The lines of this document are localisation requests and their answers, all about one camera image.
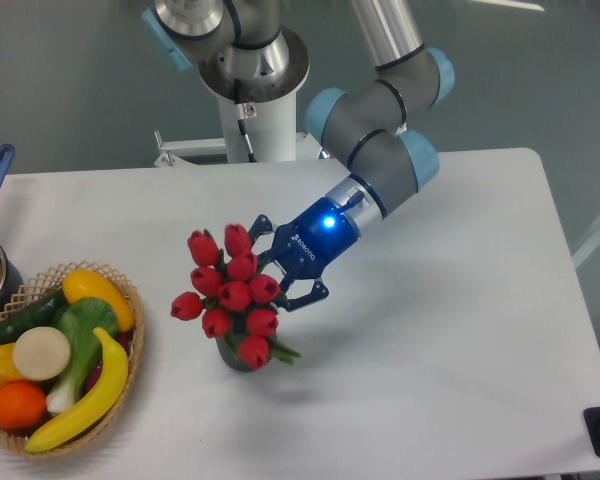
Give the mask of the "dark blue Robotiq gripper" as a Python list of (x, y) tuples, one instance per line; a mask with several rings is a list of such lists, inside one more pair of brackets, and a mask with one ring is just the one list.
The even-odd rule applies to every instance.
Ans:
[(315, 304), (329, 296), (321, 278), (325, 268), (349, 249), (359, 238), (359, 231), (347, 212), (361, 197), (338, 205), (322, 197), (288, 224), (278, 228), (268, 216), (260, 214), (248, 230), (252, 245), (262, 236), (272, 235), (268, 249), (258, 253), (259, 260), (272, 260), (284, 272), (285, 281), (314, 279), (309, 291), (295, 298), (283, 292), (274, 305), (293, 312)]

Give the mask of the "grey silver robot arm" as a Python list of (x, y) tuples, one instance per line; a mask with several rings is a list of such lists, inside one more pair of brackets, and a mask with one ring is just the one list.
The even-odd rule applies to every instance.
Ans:
[[(386, 218), (438, 172), (430, 142), (409, 117), (438, 104), (455, 75), (445, 54), (426, 48), (405, 1), (356, 1), (353, 11), (377, 74), (355, 94), (331, 88), (305, 114), (305, 127), (347, 177), (291, 222), (265, 216), (249, 236), (272, 236), (259, 259), (282, 272), (263, 305), (293, 311), (327, 297), (324, 269), (371, 224)], [(232, 163), (296, 157), (296, 93), (307, 78), (302, 39), (282, 25), (275, 1), (155, 1), (143, 21), (179, 70), (196, 67), (215, 95)]]

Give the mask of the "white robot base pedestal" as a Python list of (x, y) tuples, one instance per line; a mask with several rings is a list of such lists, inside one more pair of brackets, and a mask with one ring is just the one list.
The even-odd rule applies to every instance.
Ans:
[(222, 136), (220, 138), (163, 141), (154, 132), (157, 167), (176, 166), (187, 159), (219, 157), (228, 163), (309, 161), (324, 159), (328, 154), (307, 132), (299, 131), (296, 122), (296, 93), (260, 102), (234, 101), (215, 94)]

